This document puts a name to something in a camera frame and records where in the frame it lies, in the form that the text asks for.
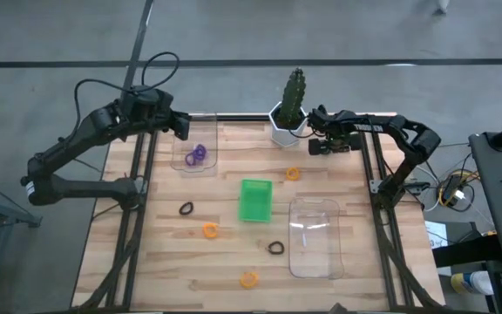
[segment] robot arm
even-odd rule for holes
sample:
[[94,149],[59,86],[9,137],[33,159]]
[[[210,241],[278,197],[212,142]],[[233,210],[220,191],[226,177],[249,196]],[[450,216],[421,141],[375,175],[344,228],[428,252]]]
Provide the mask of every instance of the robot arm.
[[[346,151],[343,147],[353,144],[351,133],[355,132],[386,133],[394,139],[404,152],[404,161],[393,175],[379,185],[375,199],[376,205],[382,208],[397,205],[404,195],[404,181],[408,175],[417,165],[427,161],[441,143],[439,136],[430,128],[401,115],[357,115],[345,110],[329,115],[324,106],[319,106],[309,113],[308,126],[326,138],[325,141],[310,140],[310,154]],[[406,130],[416,134],[410,142]]]
[[108,181],[67,181],[54,172],[91,147],[143,132],[173,129],[186,140],[190,116],[170,109],[173,96],[158,89],[127,93],[107,106],[91,112],[66,139],[28,161],[28,174],[21,179],[33,205],[53,204],[65,197],[111,197],[122,208],[138,205],[139,190],[131,178]]

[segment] orange object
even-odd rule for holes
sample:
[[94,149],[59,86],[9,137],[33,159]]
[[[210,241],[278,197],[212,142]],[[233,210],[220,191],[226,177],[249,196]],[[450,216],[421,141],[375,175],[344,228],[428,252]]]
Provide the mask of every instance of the orange object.
[[253,288],[259,282],[259,275],[254,272],[245,272],[241,275],[240,284],[245,289]]
[[205,223],[202,226],[202,232],[205,234],[205,237],[214,238],[218,236],[218,226],[216,225],[216,223]]
[[296,181],[300,178],[300,171],[296,167],[289,167],[286,170],[286,179]]

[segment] green plastic container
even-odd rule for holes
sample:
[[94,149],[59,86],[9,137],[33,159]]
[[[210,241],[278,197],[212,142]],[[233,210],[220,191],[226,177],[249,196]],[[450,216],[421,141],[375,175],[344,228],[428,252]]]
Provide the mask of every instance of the green plastic container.
[[270,222],[272,213],[272,181],[241,182],[239,217],[244,222]]

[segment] wooden tabletop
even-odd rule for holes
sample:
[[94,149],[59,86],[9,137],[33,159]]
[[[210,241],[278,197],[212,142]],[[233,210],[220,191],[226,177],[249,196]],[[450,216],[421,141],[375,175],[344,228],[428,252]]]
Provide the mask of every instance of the wooden tabletop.
[[[390,137],[383,135],[381,141],[385,159],[391,167],[397,167],[403,154]],[[170,165],[172,134],[161,133],[131,309],[327,311],[336,302],[349,310],[388,309],[361,152],[309,156],[307,145],[307,140],[301,140],[299,146],[279,148],[270,140],[269,123],[219,123],[216,175],[188,179]],[[105,180],[129,173],[133,150],[134,138],[126,143],[112,143],[105,164]],[[376,165],[373,153],[371,158],[372,165]],[[286,179],[288,167],[300,169],[299,181]],[[238,220],[242,179],[273,182],[270,223]],[[341,278],[303,279],[290,273],[288,205],[296,197],[338,203]],[[179,208],[186,201],[194,203],[194,211],[182,216]],[[111,200],[99,200],[95,213],[111,205]],[[83,303],[111,268],[120,213],[115,208],[92,223],[73,305]],[[408,267],[431,296],[443,304],[419,206],[400,203],[397,220]],[[203,236],[202,226],[207,222],[218,224],[217,238]],[[265,250],[273,241],[284,243],[283,255],[270,255]],[[241,287],[240,277],[244,272],[258,275],[259,282],[254,288]],[[123,277],[118,296],[123,293],[122,280]],[[394,283],[398,302],[403,304],[396,270]]]

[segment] black rubber band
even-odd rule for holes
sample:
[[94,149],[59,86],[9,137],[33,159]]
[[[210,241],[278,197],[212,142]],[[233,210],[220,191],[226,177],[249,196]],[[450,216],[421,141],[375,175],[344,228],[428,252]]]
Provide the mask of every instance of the black rubber band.
[[[272,247],[275,245],[280,245],[280,250],[272,250]],[[284,254],[284,244],[280,241],[274,241],[268,245],[268,253],[272,255],[282,255]]]
[[193,202],[188,201],[187,203],[181,205],[180,207],[180,215],[189,215],[193,212]]

